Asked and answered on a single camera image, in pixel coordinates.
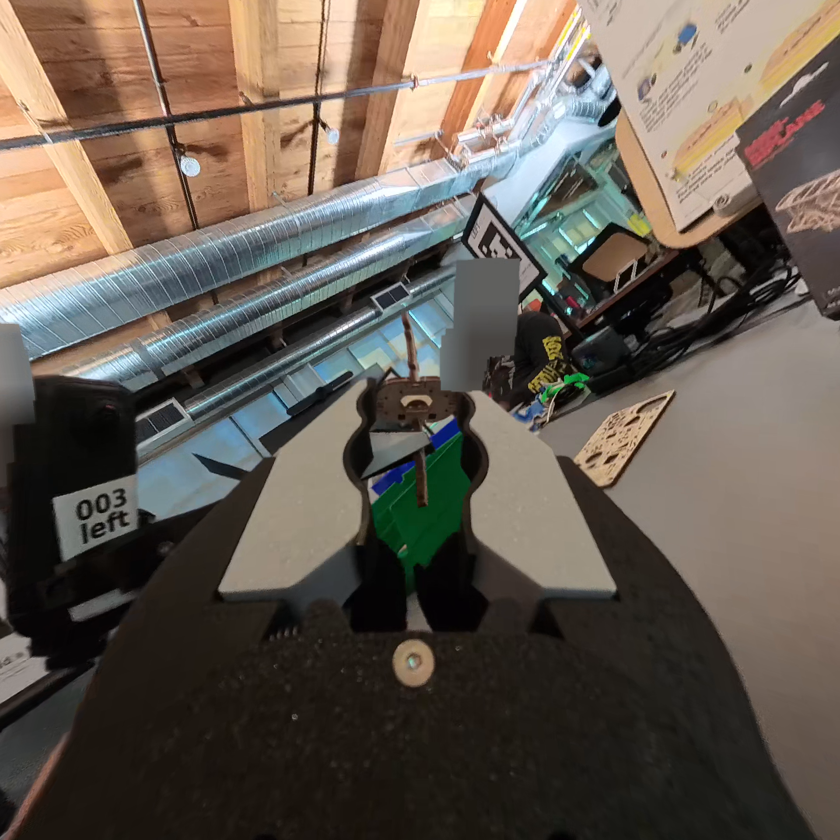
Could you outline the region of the green plastic bin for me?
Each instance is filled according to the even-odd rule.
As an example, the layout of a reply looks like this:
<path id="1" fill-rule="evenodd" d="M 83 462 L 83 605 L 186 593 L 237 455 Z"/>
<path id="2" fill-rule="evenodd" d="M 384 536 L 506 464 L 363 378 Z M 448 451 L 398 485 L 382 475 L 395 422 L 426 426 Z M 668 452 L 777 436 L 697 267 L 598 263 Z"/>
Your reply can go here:
<path id="1" fill-rule="evenodd" d="M 415 591 L 415 567 L 426 567 L 446 539 L 459 530 L 469 479 L 463 485 L 437 486 L 428 492 L 426 508 L 417 507 L 415 485 L 377 497 L 372 504 L 379 538 L 396 554 L 406 579 L 406 594 Z"/>

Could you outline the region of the white instruction leaflet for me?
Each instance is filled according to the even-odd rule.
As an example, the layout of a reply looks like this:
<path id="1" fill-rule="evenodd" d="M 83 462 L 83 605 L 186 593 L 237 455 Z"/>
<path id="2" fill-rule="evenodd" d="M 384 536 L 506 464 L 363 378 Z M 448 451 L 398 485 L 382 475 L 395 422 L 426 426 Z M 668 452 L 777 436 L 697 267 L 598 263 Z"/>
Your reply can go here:
<path id="1" fill-rule="evenodd" d="M 747 186 L 739 127 L 838 36 L 832 1 L 583 1 L 682 232 Z"/>

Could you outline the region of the thin silver ventilation duct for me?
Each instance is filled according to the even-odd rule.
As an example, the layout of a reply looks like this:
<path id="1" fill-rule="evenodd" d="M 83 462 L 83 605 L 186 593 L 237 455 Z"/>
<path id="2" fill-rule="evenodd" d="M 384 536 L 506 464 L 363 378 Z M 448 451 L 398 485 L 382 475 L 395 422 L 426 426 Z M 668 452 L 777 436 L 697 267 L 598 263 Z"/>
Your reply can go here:
<path id="1" fill-rule="evenodd" d="M 359 341 L 383 325 L 395 321 L 402 312 L 434 298 L 445 284 L 455 279 L 455 265 L 442 266 L 407 284 L 404 299 L 385 310 L 369 302 L 358 311 L 316 331 L 305 340 L 274 353 L 266 360 L 250 365 L 218 385 L 210 387 L 183 403 L 187 416 L 195 423 L 232 413 L 268 391 L 286 375 Z"/>

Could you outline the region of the framed marker sign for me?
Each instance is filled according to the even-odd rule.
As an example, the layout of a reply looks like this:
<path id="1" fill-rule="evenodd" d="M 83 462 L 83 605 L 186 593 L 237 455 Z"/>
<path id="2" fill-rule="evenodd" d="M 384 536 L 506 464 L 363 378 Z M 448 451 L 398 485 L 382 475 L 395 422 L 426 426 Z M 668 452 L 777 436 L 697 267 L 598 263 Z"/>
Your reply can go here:
<path id="1" fill-rule="evenodd" d="M 548 276 L 548 271 L 483 192 L 476 196 L 460 241 L 477 259 L 512 259 L 519 262 L 518 299 L 521 304 Z"/>

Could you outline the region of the long wooden model strip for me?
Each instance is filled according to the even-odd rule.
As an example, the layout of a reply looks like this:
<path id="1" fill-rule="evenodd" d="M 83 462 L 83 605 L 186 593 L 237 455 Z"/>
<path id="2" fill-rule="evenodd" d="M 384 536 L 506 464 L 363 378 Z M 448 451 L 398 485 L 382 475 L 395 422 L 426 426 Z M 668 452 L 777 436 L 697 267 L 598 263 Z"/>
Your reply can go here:
<path id="1" fill-rule="evenodd" d="M 419 363 L 417 360 L 417 347 L 413 333 L 413 327 L 408 317 L 407 311 L 403 311 L 401 315 L 402 325 L 404 330 L 404 338 L 406 342 L 406 358 L 408 367 L 408 378 L 413 383 L 419 382 Z M 427 492 L 427 468 L 425 448 L 418 449 L 414 454 L 415 465 L 415 489 L 416 489 L 416 505 L 418 508 L 426 508 L 428 505 Z"/>

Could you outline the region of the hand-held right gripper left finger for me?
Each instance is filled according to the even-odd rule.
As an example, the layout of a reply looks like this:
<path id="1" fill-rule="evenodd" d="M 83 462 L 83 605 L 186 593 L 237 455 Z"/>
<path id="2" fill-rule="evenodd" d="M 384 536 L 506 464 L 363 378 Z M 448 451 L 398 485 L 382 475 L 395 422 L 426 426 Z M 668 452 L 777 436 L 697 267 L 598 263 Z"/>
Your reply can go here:
<path id="1" fill-rule="evenodd" d="M 219 583 L 226 602 L 344 604 L 359 585 L 363 491 L 344 455 L 365 390 L 350 388 L 277 451 Z"/>

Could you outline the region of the large silver ventilation duct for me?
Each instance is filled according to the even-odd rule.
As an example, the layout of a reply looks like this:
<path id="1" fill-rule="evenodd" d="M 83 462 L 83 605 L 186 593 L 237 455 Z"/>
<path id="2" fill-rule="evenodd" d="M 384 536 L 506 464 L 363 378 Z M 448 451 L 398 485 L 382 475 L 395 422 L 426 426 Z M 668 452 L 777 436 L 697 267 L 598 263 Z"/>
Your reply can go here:
<path id="1" fill-rule="evenodd" d="M 463 167 L 442 159 L 414 164 L 3 288 L 2 324 L 19 328 L 30 360 L 65 350 L 464 195 L 483 178 L 507 174 L 563 118 L 596 123 L 614 98 L 611 83 L 602 93 L 536 98 L 510 138 Z"/>

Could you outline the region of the metal conduit pipe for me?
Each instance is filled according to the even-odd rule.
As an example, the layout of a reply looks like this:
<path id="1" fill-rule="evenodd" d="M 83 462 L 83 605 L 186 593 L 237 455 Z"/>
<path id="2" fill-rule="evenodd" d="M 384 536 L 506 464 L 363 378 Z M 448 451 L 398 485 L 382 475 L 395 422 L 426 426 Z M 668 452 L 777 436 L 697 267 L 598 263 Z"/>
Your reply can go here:
<path id="1" fill-rule="evenodd" d="M 541 59 L 517 65 L 489 66 L 486 68 L 466 70 L 450 75 L 420 78 L 417 75 L 405 77 L 402 80 L 382 85 L 359 87 L 342 91 L 313 93 L 308 96 L 295 98 L 281 98 L 261 102 L 247 102 L 235 107 L 216 108 L 202 111 L 175 113 L 156 118 L 136 119 L 122 122 L 111 122 L 92 125 L 83 129 L 37 129 L 35 133 L 5 138 L 1 140 L 1 151 L 20 151 L 40 148 L 73 141 L 101 140 L 119 137 L 125 134 L 138 133 L 146 130 L 163 130 L 176 128 L 181 125 L 210 122 L 254 113 L 294 109 L 303 106 L 313 106 L 325 102 L 344 101 L 355 98 L 368 98 L 386 93 L 404 90 L 414 91 L 419 88 L 430 88 L 437 85 L 456 83 L 460 81 L 476 81 L 496 75 L 519 74 L 531 70 L 540 70 L 551 63 L 551 59 Z"/>

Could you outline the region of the black model kit box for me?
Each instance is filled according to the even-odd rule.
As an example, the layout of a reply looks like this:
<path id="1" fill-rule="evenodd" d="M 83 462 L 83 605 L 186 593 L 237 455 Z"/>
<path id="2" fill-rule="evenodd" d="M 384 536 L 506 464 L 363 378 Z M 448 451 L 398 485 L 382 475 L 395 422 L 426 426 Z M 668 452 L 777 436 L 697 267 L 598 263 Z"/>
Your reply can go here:
<path id="1" fill-rule="evenodd" d="M 839 320 L 838 95 L 769 101 L 738 132 L 738 154 L 819 312 Z"/>

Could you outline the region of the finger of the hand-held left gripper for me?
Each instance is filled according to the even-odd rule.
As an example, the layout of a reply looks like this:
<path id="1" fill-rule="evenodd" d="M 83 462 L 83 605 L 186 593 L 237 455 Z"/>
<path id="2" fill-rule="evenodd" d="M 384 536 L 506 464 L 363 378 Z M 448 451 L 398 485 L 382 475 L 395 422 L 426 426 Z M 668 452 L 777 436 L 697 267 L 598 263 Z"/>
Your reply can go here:
<path id="1" fill-rule="evenodd" d="M 434 445 L 425 431 L 369 432 L 371 460 L 361 472 L 362 478 L 372 478 L 408 463 L 414 463 L 417 453 L 431 455 Z"/>

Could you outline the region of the round wooden model disc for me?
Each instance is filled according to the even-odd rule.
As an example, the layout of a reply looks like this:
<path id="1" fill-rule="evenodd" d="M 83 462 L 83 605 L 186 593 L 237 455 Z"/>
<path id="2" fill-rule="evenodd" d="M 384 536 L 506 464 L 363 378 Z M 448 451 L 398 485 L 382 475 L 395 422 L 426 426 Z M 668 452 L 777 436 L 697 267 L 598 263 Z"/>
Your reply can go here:
<path id="1" fill-rule="evenodd" d="M 444 390 L 436 376 L 394 377 L 377 389 L 375 416 L 399 427 L 419 429 L 456 415 L 458 404 L 458 395 Z"/>

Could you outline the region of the wooden cut-out sheet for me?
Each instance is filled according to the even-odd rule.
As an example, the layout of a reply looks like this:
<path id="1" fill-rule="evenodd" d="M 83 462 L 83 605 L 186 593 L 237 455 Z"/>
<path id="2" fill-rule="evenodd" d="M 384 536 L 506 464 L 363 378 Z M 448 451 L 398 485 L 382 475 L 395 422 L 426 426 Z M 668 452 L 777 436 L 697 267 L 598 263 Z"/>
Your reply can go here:
<path id="1" fill-rule="evenodd" d="M 668 391 L 609 415 L 573 458 L 597 487 L 613 487 L 673 402 Z"/>

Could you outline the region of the pale wooden board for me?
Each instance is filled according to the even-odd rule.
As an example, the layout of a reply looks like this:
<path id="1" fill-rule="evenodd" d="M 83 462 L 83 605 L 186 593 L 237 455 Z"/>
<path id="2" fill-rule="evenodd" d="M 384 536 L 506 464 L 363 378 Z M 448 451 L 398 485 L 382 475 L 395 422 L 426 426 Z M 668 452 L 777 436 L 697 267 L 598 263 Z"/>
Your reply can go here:
<path id="1" fill-rule="evenodd" d="M 655 172 L 648 162 L 625 111 L 621 111 L 617 117 L 615 141 L 628 178 L 651 224 L 654 236 L 666 247 L 687 249 L 697 246 L 710 238 L 719 236 L 722 231 L 763 205 L 761 197 L 752 189 L 750 192 L 744 192 L 734 207 L 730 207 L 723 215 L 710 211 L 684 230 L 679 231 Z"/>

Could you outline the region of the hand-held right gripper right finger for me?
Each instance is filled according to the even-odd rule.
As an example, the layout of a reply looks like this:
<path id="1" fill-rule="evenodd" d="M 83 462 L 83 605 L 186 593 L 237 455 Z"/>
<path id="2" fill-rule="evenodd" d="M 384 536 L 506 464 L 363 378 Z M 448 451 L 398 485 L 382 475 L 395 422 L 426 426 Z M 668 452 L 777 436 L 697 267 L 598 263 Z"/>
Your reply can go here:
<path id="1" fill-rule="evenodd" d="M 552 449 L 483 392 L 463 398 L 477 591 L 489 602 L 612 599 L 616 583 Z"/>

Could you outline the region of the blue plastic bin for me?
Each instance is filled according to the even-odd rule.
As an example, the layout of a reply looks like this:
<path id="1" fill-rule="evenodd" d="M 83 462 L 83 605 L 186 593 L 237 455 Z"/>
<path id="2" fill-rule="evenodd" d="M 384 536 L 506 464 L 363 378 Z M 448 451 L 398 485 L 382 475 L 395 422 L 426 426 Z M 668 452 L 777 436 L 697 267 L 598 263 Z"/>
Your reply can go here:
<path id="1" fill-rule="evenodd" d="M 438 486 L 446 487 L 447 484 L 463 485 L 466 474 L 460 465 L 462 434 L 457 431 L 456 425 L 450 423 L 430 440 L 431 449 L 426 452 L 427 484 L 429 491 Z M 414 458 L 408 459 L 404 465 L 399 465 L 377 479 L 373 486 L 373 492 L 377 497 L 411 489 L 414 486 L 416 469 Z"/>

